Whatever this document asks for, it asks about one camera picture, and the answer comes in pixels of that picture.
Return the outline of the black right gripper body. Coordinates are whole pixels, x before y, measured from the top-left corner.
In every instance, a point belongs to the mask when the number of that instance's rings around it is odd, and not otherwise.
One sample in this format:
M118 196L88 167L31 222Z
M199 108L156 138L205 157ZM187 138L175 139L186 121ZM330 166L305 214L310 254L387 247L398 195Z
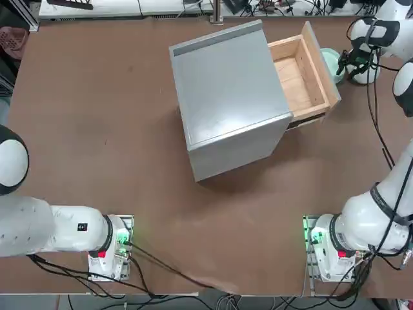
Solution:
M364 74L368 69L369 61L369 52L360 49L352 49L348 54L347 71L349 76Z

